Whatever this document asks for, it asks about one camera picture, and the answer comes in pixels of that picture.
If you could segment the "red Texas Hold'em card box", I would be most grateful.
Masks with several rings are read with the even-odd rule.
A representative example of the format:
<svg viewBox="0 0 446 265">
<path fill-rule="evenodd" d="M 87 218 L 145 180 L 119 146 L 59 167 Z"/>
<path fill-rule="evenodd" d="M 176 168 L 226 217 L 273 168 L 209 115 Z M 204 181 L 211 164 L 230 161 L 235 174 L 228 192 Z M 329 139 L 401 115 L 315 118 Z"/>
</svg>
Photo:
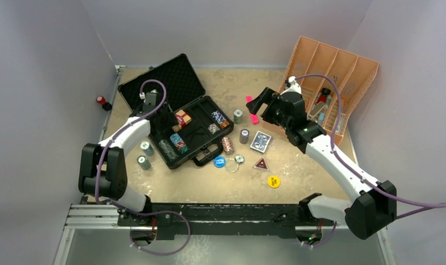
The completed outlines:
<svg viewBox="0 0 446 265">
<path fill-rule="evenodd" d="M 187 114 L 184 110 L 179 110 L 175 113 L 175 117 L 177 119 L 177 124 L 172 127 L 172 130 L 177 133 L 184 127 L 186 127 L 191 121 L 192 118 L 189 114 Z"/>
</svg>

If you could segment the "teal chip stack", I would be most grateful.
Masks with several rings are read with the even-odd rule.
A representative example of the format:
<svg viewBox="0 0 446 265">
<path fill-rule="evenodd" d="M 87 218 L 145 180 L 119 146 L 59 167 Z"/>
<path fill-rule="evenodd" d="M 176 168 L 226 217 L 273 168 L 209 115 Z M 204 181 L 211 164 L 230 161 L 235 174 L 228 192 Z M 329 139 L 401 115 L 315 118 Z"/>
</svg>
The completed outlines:
<svg viewBox="0 0 446 265">
<path fill-rule="evenodd" d="M 148 141 L 143 141 L 140 144 L 140 149 L 145 153 L 146 156 L 153 156 L 154 150 Z"/>
<path fill-rule="evenodd" d="M 139 156 L 137 158 L 137 163 L 141 169 L 147 171 L 151 168 L 151 163 L 146 156 Z"/>
</svg>

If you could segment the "purple chip stack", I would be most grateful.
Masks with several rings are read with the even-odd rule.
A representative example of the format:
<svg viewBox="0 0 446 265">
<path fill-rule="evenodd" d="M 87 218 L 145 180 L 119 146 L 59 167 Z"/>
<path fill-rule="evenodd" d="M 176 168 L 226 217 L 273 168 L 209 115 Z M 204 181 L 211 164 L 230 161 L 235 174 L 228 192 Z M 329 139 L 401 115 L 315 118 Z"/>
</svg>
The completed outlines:
<svg viewBox="0 0 446 265">
<path fill-rule="evenodd" d="M 249 141 L 250 131 L 248 129 L 242 129 L 239 134 L 239 142 L 241 144 L 247 144 Z"/>
</svg>

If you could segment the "green white chip stack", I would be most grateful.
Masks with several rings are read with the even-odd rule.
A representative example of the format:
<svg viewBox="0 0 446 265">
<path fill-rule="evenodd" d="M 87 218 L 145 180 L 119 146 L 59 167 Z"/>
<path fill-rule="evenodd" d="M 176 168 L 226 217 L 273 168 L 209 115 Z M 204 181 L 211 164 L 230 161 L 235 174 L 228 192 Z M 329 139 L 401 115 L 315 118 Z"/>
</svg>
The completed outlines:
<svg viewBox="0 0 446 265">
<path fill-rule="evenodd" d="M 233 122 L 234 124 L 240 124 L 242 122 L 243 111 L 240 109 L 236 109 L 233 113 Z"/>
</svg>

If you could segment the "small white chip pile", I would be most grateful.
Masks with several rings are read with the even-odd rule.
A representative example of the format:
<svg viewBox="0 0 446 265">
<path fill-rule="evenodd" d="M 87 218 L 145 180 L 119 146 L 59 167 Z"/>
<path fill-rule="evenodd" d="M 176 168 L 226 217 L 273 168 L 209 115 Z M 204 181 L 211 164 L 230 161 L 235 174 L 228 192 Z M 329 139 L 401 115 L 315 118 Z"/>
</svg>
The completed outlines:
<svg viewBox="0 0 446 265">
<path fill-rule="evenodd" d="M 245 158 L 244 158 L 244 156 L 242 156 L 242 155 L 236 155 L 236 156 L 234 157 L 234 159 L 235 159 L 236 163 L 238 163 L 238 164 L 241 164 L 241 163 L 244 163 L 244 162 L 245 162 Z"/>
</svg>

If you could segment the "red white chip stack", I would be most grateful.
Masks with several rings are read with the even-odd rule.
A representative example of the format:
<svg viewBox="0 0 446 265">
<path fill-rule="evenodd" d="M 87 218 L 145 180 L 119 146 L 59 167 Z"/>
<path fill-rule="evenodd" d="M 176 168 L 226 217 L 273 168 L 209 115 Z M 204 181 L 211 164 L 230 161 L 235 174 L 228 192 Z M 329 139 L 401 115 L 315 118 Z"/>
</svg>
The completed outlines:
<svg viewBox="0 0 446 265">
<path fill-rule="evenodd" d="M 226 155 L 231 155 L 234 153 L 233 145 L 229 137 L 225 136 L 221 139 L 223 151 Z"/>
</svg>

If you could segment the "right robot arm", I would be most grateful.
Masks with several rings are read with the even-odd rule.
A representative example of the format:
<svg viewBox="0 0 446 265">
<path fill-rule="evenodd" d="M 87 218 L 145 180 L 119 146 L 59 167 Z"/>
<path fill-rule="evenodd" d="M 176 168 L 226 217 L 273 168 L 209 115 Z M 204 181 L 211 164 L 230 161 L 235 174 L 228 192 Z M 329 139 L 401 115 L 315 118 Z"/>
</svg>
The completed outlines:
<svg viewBox="0 0 446 265">
<path fill-rule="evenodd" d="M 308 119 L 300 93 L 279 94 L 266 87 L 246 107 L 250 114 L 256 114 L 263 104 L 267 107 L 262 120 L 282 127 L 289 142 L 320 164 L 349 198 L 339 200 L 315 193 L 301 200 L 298 216 L 304 224 L 318 219 L 339 222 L 365 240 L 397 219 L 397 203 L 390 197 L 396 195 L 396 187 L 367 173 L 358 176 L 359 166 L 336 148 L 320 125 Z"/>
</svg>

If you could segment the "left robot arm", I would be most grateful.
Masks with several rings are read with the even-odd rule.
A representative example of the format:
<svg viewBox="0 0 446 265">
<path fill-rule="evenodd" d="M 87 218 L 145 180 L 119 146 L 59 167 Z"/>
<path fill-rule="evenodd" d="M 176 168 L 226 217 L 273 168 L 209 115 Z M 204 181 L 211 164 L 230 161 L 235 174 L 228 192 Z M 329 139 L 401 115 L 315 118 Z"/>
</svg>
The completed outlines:
<svg viewBox="0 0 446 265">
<path fill-rule="evenodd" d="M 98 205 L 112 204 L 132 213 L 140 226 L 153 220 L 150 198 L 128 184 L 125 158 L 140 140 L 151 133 L 151 118 L 164 110 L 167 91 L 157 93 L 158 102 L 143 115 L 129 117 L 111 136 L 97 144 L 85 144 L 81 151 L 78 189 Z"/>
</svg>

